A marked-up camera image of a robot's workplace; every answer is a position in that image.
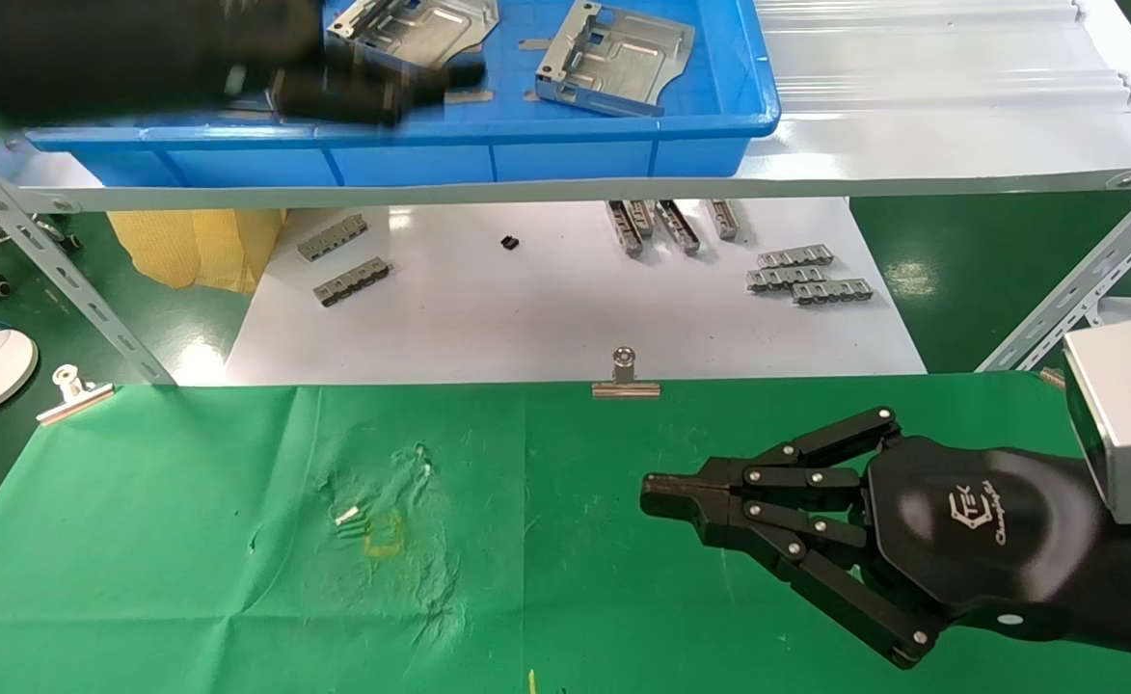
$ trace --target sheet metal part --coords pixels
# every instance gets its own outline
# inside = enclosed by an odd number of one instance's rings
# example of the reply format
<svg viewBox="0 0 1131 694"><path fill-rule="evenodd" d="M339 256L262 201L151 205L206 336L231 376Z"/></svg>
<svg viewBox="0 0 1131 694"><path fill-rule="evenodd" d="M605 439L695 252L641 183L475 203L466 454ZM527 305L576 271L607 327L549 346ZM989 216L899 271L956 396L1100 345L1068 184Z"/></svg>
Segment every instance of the sheet metal part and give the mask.
<svg viewBox="0 0 1131 694"><path fill-rule="evenodd" d="M316 234L316 236L307 240L304 243L300 243L300 254L304 255L309 262L312 262L312 260L319 259L319 257L340 249L344 243L365 232L368 232L368 223L363 220L363 215L346 217L346 219L330 226L330 228L323 229L323 232Z"/></svg>
<svg viewBox="0 0 1131 694"><path fill-rule="evenodd" d="M621 200L608 200L608 216L612 219L613 228L618 229L618 241L621 241L621 249L631 259L641 254L641 236L638 227L630 215L630 209Z"/></svg>
<svg viewBox="0 0 1131 694"><path fill-rule="evenodd" d="M601 114L662 115L658 96L683 73L693 36L683 23L578 0L539 62L535 93Z"/></svg>
<svg viewBox="0 0 1131 694"><path fill-rule="evenodd" d="M835 254L827 249L826 243L815 245L803 245L801 249L788 249L786 251L771 251L758 257L758 267L795 268L800 266L829 266L835 261Z"/></svg>
<svg viewBox="0 0 1131 694"><path fill-rule="evenodd" d="M625 209L630 210L630 219L644 238L655 232L655 219L650 206L645 200L624 200Z"/></svg>
<svg viewBox="0 0 1131 694"><path fill-rule="evenodd" d="M793 285L793 303L798 306L869 302L870 298L873 298L873 288L864 279L834 279Z"/></svg>
<svg viewBox="0 0 1131 694"><path fill-rule="evenodd" d="M736 214L733 211L731 202L726 200L711 200L710 217L716 222L719 241L733 241L736 238L736 234L741 233L741 223L737 223Z"/></svg>
<svg viewBox="0 0 1131 694"><path fill-rule="evenodd" d="M659 200L655 202L655 210L658 211L658 218L667 227L667 233L671 235L672 241L675 241L676 245L681 246L681 251L684 251L685 255L693 255L698 250L702 249L702 241L693 232L690 220L684 218L684 212L681 211L680 207L676 207L674 200Z"/></svg>
<svg viewBox="0 0 1131 694"><path fill-rule="evenodd" d="M612 355L612 382L592 383L592 398L596 400L658 400L658 383L638 381L638 356L630 347L618 348Z"/></svg>
<svg viewBox="0 0 1131 694"><path fill-rule="evenodd" d="M333 306L349 295L374 285L375 281L389 277L391 269L394 269L394 266L386 263L385 260L372 259L353 269L353 271L340 274L335 279L323 283L323 285L313 289L312 293L316 295L318 302L321 302L322 306Z"/></svg>
<svg viewBox="0 0 1131 694"><path fill-rule="evenodd" d="M827 281L821 270L813 267L760 269L745 272L745 286L751 292L777 292L791 289L793 285Z"/></svg>
<svg viewBox="0 0 1131 694"><path fill-rule="evenodd" d="M498 0L357 0L328 31L399 61L442 66L484 43L499 20Z"/></svg>

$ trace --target metal connector strip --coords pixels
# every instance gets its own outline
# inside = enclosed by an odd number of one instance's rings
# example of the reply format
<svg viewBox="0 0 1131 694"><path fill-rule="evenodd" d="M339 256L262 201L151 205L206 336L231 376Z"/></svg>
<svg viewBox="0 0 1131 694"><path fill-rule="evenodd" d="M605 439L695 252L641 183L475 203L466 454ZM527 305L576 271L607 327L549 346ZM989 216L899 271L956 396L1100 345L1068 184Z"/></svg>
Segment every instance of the metal connector strip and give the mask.
<svg viewBox="0 0 1131 694"><path fill-rule="evenodd" d="M634 228L646 238L655 229L655 220L651 217L650 206L645 200L627 200L625 209L630 210L630 219L634 223Z"/></svg>
<svg viewBox="0 0 1131 694"><path fill-rule="evenodd" d="M719 241L733 241L741 233L741 223L737 223L736 214L726 200L710 201L710 217L716 222Z"/></svg>
<svg viewBox="0 0 1131 694"><path fill-rule="evenodd" d="M621 249L631 259L636 259L641 254L644 246L630 209L621 200L608 200L608 216L612 217L613 228L618 229L618 241L621 241Z"/></svg>
<svg viewBox="0 0 1131 694"><path fill-rule="evenodd" d="M793 303L798 306L869 302L870 298L873 298L873 288L864 279L837 279L793 286Z"/></svg>
<svg viewBox="0 0 1131 694"><path fill-rule="evenodd" d="M592 383L596 400L657 400L662 394L658 383L640 383L634 372L634 350L621 347L612 355L612 382Z"/></svg>
<svg viewBox="0 0 1131 694"><path fill-rule="evenodd" d="M655 202L655 209L658 211L658 217L664 220L672 241L681 246L685 255L692 255L702 249L702 241L698 240L698 234L693 232L690 220L684 218L680 207L676 207L675 200L659 200Z"/></svg>
<svg viewBox="0 0 1131 694"><path fill-rule="evenodd" d="M791 289L793 285L804 285L804 283L820 285L827 278L820 269L812 267L780 268L772 271L761 269L761 271L745 272L745 286L756 293Z"/></svg>
<svg viewBox="0 0 1131 694"><path fill-rule="evenodd" d="M771 251L758 257L758 267L767 269L795 268L800 266L829 266L835 261L835 254L827 249L826 243L804 245L801 249Z"/></svg>
<svg viewBox="0 0 1131 694"><path fill-rule="evenodd" d="M114 396L114 385L111 383L95 385L81 382L80 375L72 364L64 364L55 370L50 381L59 387L63 401L53 409L46 409L45 413L37 415L37 423L41 423L42 426L66 420L76 413L93 408L94 405Z"/></svg>
<svg viewBox="0 0 1131 694"><path fill-rule="evenodd" d="M316 295L318 302L321 302L322 306L333 306L349 295L374 285L375 281L389 277L389 271L392 271L392 269L394 266L386 263L385 260L372 259L353 269L353 271L340 274L336 279L323 283L323 285L313 289L312 293Z"/></svg>
<svg viewBox="0 0 1131 694"><path fill-rule="evenodd" d="M363 215L346 217L304 243L300 243L300 254L312 262L312 260L339 249L344 243L365 232L368 232L368 223L363 220Z"/></svg>

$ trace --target metal clip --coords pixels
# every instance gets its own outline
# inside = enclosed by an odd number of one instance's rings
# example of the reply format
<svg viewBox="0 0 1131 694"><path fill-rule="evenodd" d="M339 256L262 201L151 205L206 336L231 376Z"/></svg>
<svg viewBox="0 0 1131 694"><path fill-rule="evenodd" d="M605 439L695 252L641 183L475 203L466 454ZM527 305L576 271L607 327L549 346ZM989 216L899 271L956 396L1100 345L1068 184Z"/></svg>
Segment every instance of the metal clip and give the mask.
<svg viewBox="0 0 1131 694"><path fill-rule="evenodd" d="M612 383L593 383L596 400L658 400L658 383L640 383L634 372L637 355L630 347L621 347L612 355Z"/></svg>
<svg viewBox="0 0 1131 694"><path fill-rule="evenodd" d="M716 220L716 229L719 232L719 241L733 241L741 232L741 223L736 220L736 214L726 200L710 201L710 216Z"/></svg>
<svg viewBox="0 0 1131 694"><path fill-rule="evenodd" d="M45 413L37 415L37 422L42 426L53 425L53 423L71 417L76 413L80 413L81 409L88 409L90 406L114 396L114 385L111 383L96 385L96 383L81 382L80 375L77 374L77 368L72 364L64 364L55 370L50 381L59 387L63 401L57 408L46 409Z"/></svg>

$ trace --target robotic hand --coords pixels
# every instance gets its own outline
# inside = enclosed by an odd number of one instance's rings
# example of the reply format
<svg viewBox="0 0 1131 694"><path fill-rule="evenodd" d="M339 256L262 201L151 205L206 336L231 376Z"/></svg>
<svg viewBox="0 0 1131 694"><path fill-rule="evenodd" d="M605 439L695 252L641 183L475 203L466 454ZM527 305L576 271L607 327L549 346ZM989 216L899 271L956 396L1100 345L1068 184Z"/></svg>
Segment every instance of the robotic hand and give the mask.
<svg viewBox="0 0 1131 694"><path fill-rule="evenodd" d="M323 0L0 0L6 127L221 106L394 127L475 87L481 62L397 69L328 43Z"/></svg>
<svg viewBox="0 0 1131 694"><path fill-rule="evenodd" d="M648 475L641 509L749 554L900 668L950 626L1131 651L1131 322L1068 335L1067 359L1087 460L950 449L877 408Z"/></svg>

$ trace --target green table cover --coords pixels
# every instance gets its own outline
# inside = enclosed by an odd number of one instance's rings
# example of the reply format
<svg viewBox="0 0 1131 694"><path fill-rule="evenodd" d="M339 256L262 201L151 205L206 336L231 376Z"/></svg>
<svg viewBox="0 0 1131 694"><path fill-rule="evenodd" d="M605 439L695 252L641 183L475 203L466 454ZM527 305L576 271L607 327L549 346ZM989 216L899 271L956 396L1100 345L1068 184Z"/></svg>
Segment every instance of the green table cover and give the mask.
<svg viewBox="0 0 1131 694"><path fill-rule="evenodd" d="M37 431L0 488L0 691L1131 691L1130 654L961 628L897 671L753 559L639 511L646 471L877 405L952 445L1077 453L1062 392L1027 374L658 401L121 388Z"/></svg>

